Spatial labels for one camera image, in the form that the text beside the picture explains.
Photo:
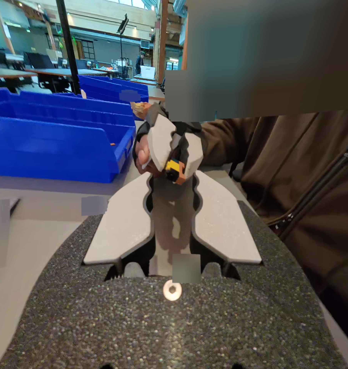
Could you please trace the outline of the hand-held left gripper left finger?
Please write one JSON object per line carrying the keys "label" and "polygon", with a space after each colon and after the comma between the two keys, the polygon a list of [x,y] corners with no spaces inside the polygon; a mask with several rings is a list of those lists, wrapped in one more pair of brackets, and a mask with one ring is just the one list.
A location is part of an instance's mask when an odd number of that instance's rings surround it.
{"label": "hand-held left gripper left finger", "polygon": [[152,179],[144,173],[110,198],[84,256],[85,265],[122,261],[152,240]]}

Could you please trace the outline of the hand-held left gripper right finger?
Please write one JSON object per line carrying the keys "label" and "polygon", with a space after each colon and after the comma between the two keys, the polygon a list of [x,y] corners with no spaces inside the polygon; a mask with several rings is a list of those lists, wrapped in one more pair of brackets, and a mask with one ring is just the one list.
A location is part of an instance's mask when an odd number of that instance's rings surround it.
{"label": "hand-held left gripper right finger", "polygon": [[194,239],[225,262],[259,265],[262,258],[237,198],[200,170],[193,175],[193,192]]}

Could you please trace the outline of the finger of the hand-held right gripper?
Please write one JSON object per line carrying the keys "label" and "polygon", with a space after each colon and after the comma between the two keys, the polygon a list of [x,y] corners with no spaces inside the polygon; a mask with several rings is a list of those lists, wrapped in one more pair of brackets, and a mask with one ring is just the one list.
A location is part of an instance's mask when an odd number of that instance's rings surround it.
{"label": "finger of the hand-held right gripper", "polygon": [[176,126],[166,117],[158,114],[153,127],[150,128],[147,139],[149,154],[155,167],[162,172],[172,150],[172,136]]}
{"label": "finger of the hand-held right gripper", "polygon": [[184,175],[185,177],[192,177],[203,160],[202,140],[200,136],[194,133],[187,132],[184,137],[188,144],[186,148],[188,158],[185,165]]}

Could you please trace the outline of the yellow and brown brick assembly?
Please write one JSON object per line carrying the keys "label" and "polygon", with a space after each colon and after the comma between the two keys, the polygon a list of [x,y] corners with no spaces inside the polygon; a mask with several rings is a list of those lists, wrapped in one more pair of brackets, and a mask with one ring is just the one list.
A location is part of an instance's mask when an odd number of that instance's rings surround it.
{"label": "yellow and brown brick assembly", "polygon": [[182,185],[186,181],[184,168],[184,163],[176,159],[170,159],[167,161],[164,172],[169,181],[178,185]]}

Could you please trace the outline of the person's right forearm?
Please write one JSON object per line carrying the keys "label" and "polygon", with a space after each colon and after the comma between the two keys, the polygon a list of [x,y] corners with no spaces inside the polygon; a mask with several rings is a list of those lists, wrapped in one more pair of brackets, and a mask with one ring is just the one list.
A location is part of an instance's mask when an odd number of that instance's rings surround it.
{"label": "person's right forearm", "polygon": [[201,165],[222,166],[243,162],[253,131],[253,118],[217,119],[203,123]]}

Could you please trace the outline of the grey desk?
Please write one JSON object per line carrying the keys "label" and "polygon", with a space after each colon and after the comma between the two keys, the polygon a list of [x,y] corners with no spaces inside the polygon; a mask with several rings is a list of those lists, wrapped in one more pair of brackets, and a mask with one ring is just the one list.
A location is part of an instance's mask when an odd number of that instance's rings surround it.
{"label": "grey desk", "polygon": [[[227,188],[238,200],[251,205],[239,183],[231,179],[226,165],[202,169],[208,176]],[[0,251],[0,359],[7,349],[18,326],[24,305],[43,268],[62,243],[86,219],[81,215],[80,199],[92,195],[109,198],[115,191],[134,180],[139,174],[134,165],[124,169],[112,184],[63,182],[0,177],[0,199],[20,198],[9,222],[7,257]],[[168,210],[169,228],[159,223],[156,252],[150,262],[150,274],[171,276],[173,253],[189,253],[189,230],[185,223],[190,209],[179,196],[183,214],[174,215]],[[325,321],[348,363],[348,337],[326,307],[320,303]]]}

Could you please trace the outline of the brown office desk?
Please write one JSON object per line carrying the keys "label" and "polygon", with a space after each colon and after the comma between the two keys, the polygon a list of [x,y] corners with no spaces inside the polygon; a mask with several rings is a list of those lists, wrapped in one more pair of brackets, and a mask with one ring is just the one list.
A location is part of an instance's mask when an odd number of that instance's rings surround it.
{"label": "brown office desk", "polygon": [[[35,69],[35,68],[26,68],[25,71],[36,73],[37,75],[49,75],[49,76],[64,76],[64,77],[72,77],[70,69]],[[78,69],[77,75],[84,76],[107,76],[107,71],[102,70],[94,70],[94,69]]]}

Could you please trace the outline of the person's right hand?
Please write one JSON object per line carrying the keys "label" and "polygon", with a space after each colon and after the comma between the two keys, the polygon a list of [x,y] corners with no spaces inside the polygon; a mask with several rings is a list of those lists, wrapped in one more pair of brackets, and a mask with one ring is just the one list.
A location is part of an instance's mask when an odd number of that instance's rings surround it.
{"label": "person's right hand", "polygon": [[151,173],[153,178],[161,176],[161,172],[150,158],[147,134],[143,135],[140,140],[136,142],[135,154],[135,166],[141,175],[144,173]]}

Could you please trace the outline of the brown brick figure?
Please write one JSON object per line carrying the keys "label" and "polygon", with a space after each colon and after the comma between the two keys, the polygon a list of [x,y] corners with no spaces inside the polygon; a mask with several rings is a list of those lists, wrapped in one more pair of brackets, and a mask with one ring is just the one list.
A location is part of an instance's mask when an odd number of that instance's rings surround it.
{"label": "brown brick figure", "polygon": [[147,112],[151,107],[151,104],[148,102],[130,102],[130,106],[132,109],[133,114],[141,120],[145,120]]}

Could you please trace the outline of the blue storage bin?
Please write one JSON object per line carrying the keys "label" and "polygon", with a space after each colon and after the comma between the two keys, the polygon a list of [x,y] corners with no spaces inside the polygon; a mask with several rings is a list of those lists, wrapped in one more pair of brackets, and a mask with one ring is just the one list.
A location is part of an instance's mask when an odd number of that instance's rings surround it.
{"label": "blue storage bin", "polygon": [[105,76],[78,75],[79,86],[88,99],[128,104],[149,101],[146,85]]}
{"label": "blue storage bin", "polygon": [[11,93],[0,88],[0,117],[101,128],[108,135],[136,127],[130,106],[102,100],[83,99],[73,94]]}
{"label": "blue storage bin", "polygon": [[0,117],[0,176],[111,183],[135,138],[131,130],[117,133]]}

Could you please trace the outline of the person's brown jacket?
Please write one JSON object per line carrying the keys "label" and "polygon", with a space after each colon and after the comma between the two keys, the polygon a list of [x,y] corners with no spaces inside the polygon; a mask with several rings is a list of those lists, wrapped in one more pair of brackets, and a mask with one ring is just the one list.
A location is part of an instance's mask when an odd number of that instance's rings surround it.
{"label": "person's brown jacket", "polygon": [[348,321],[348,111],[231,119],[227,161],[333,316]]}

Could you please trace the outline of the black light stand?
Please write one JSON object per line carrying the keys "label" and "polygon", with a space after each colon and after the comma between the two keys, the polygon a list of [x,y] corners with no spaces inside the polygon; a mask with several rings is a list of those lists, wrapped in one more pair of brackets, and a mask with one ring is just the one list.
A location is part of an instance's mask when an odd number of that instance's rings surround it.
{"label": "black light stand", "polygon": [[119,28],[117,30],[117,33],[120,36],[120,56],[121,56],[121,58],[120,58],[120,60],[121,60],[120,66],[121,66],[121,78],[123,80],[126,80],[126,77],[128,76],[128,74],[127,74],[126,60],[124,60],[124,58],[123,58],[122,36],[123,36],[123,34],[125,32],[125,29],[126,29],[126,26],[127,26],[128,22],[129,22],[129,19],[128,19],[127,13],[126,13],[124,20],[121,22],[121,24],[120,24],[120,26],[119,26]]}

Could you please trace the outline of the wooden post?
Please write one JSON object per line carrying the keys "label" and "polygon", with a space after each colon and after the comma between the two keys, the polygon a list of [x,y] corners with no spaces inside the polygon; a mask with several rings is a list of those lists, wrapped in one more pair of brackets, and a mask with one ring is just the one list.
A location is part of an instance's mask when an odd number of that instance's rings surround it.
{"label": "wooden post", "polygon": [[165,47],[167,35],[167,16],[168,16],[168,0],[161,1],[161,17],[159,31],[159,54],[157,67],[157,82],[161,84],[164,79],[165,71]]}
{"label": "wooden post", "polygon": [[183,38],[183,53],[182,53],[182,62],[181,62],[181,70],[187,69],[187,56],[188,56],[188,21],[189,14],[187,13],[187,17],[183,24],[184,29],[184,38]]}

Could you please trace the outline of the silver ventilation duct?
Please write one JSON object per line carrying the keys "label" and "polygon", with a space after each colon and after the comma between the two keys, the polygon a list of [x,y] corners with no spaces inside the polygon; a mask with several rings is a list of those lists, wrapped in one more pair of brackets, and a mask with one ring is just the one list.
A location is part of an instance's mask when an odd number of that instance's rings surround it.
{"label": "silver ventilation duct", "polygon": [[173,11],[176,15],[186,18],[188,15],[187,0],[175,0],[173,3]]}

